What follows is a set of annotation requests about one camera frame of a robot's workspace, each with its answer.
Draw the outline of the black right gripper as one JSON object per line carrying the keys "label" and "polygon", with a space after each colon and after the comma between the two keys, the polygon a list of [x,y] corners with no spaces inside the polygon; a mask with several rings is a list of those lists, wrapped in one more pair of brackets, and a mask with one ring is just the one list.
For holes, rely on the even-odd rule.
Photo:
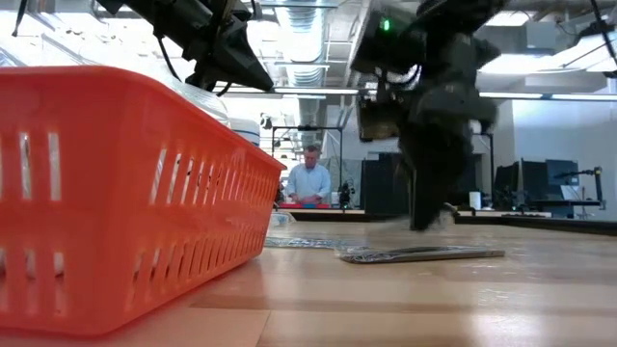
{"label": "black right gripper", "polygon": [[[482,97],[476,86],[480,68],[500,56],[487,40],[456,33],[431,38],[427,61],[421,65],[418,84],[409,92],[406,123],[467,135],[470,121],[490,129],[497,120],[493,101]],[[411,230],[426,230],[439,217],[450,190],[463,174],[472,155],[468,139],[454,138],[430,143],[401,137],[401,170],[409,181]]]}

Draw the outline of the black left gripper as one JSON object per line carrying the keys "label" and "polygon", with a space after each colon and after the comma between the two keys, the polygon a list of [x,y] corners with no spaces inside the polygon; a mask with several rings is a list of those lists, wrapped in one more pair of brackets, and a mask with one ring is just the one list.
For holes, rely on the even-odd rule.
{"label": "black left gripper", "polygon": [[127,8],[182,48],[184,58],[198,58],[195,86],[211,91],[218,82],[268,92],[268,72],[248,41],[251,12],[241,0],[95,0],[110,14]]}

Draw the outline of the orange plastic slotted basket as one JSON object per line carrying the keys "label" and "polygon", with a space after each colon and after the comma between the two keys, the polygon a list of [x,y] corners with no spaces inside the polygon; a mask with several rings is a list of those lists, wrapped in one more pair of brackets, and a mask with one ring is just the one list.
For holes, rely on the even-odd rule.
{"label": "orange plastic slotted basket", "polygon": [[258,256],[281,172],[142,74],[0,68],[0,330],[106,334]]}

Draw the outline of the black partition screen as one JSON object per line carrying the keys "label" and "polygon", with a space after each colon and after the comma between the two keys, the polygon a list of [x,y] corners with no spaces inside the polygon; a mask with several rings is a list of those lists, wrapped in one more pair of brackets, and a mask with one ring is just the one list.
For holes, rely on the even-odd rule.
{"label": "black partition screen", "polygon": [[[482,198],[491,193],[483,185],[483,154],[473,154],[464,173],[448,193],[447,201],[455,206],[468,204],[469,194],[479,192]],[[362,163],[361,208],[371,215],[406,215],[409,210],[408,182],[396,173],[401,155],[380,152],[377,160]]]}

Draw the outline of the white yellow wipes canister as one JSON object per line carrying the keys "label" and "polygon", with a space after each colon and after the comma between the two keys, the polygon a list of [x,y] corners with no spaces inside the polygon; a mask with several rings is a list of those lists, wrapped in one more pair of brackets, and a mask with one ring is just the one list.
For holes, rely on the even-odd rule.
{"label": "white yellow wipes canister", "polygon": [[260,144],[260,125],[255,120],[230,118],[230,128],[256,147]]}

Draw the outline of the black comb clear bag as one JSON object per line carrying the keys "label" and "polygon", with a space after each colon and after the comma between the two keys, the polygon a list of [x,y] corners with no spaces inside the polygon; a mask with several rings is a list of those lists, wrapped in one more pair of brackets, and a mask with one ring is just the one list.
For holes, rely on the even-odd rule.
{"label": "black comb clear bag", "polygon": [[301,248],[301,249],[329,249],[329,250],[355,250],[368,249],[369,246],[348,240],[301,238],[301,237],[274,237],[265,239],[266,248]]}
{"label": "black comb clear bag", "polygon": [[395,250],[378,250],[368,247],[338,249],[335,255],[352,264],[386,264],[403,262],[437,261],[467,258],[504,257],[504,250],[473,246],[427,246]]}

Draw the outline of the person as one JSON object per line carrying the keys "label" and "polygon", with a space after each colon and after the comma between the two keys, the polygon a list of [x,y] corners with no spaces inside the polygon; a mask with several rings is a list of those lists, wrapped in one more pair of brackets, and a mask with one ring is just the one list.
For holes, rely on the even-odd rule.
{"label": "person", "polygon": [[308,146],[304,150],[304,163],[296,165],[289,173],[286,195],[294,203],[319,204],[331,193],[329,171],[318,163],[319,149]]}

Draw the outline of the blue white toothbrush clear bag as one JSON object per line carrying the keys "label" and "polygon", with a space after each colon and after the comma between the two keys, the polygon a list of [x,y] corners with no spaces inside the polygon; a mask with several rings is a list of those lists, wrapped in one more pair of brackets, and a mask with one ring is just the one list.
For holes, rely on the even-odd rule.
{"label": "blue white toothbrush clear bag", "polygon": [[291,213],[285,211],[273,211],[270,216],[268,230],[271,231],[279,228],[285,228],[295,222],[296,219]]}

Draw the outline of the black background rig frame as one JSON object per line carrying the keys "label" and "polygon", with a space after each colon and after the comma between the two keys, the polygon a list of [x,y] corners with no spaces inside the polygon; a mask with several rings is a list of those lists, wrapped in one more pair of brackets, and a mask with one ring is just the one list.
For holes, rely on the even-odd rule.
{"label": "black background rig frame", "polygon": [[475,163],[476,185],[482,196],[484,207],[493,204],[495,152],[494,137],[487,132],[472,135],[473,158]]}
{"label": "black background rig frame", "polygon": [[[293,131],[293,132],[295,132],[296,134],[300,134],[300,135],[306,135],[307,133],[319,133],[319,132],[321,132],[323,136],[326,136],[326,135],[329,135],[331,131],[337,131],[339,134],[342,134],[342,129],[341,129],[341,128],[339,128],[339,127],[320,127],[320,126],[313,126],[313,125],[299,125],[299,126],[296,126],[296,127],[291,127],[291,126],[275,126],[275,127],[272,129],[272,133],[273,133],[273,139],[272,139],[272,152],[275,152],[276,144],[278,144],[278,143],[280,143],[280,142],[284,142],[284,141],[285,141],[285,135],[284,135],[284,134],[282,134],[282,135],[280,135],[280,136],[276,136],[276,133],[277,133],[280,129],[284,129],[286,133],[288,133],[289,131]],[[305,148],[306,148],[306,147],[308,147],[308,146],[315,146],[315,147],[317,147],[317,148],[319,149],[319,147],[318,147],[316,144],[308,144],[308,145],[306,145],[306,146],[303,148],[303,151],[302,151],[302,156],[303,156],[303,158],[304,158],[304,150],[305,150]],[[306,205],[309,205],[309,206],[318,206],[318,205],[320,205],[320,204],[328,204],[328,203],[329,203],[329,196],[330,196],[330,195],[328,195],[328,196],[326,197],[326,199],[325,199],[322,203],[319,203],[319,204],[300,204],[300,203],[295,203],[295,204],[300,204],[300,205],[302,205],[302,206],[306,206]]]}

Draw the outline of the black aluminium table frame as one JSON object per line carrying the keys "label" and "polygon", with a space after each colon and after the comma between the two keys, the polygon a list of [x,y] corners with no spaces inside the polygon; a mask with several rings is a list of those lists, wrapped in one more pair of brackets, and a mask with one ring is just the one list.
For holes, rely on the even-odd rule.
{"label": "black aluminium table frame", "polygon": [[[327,212],[312,210],[289,210],[289,213],[301,222],[346,222],[369,223],[394,221],[391,215],[357,214],[351,212]],[[470,215],[468,212],[455,216],[457,225],[491,225],[504,227],[526,227],[534,229],[555,230],[582,234],[594,234],[617,237],[617,222],[582,221],[573,219],[555,219],[547,217],[532,217],[530,214],[520,215]]]}

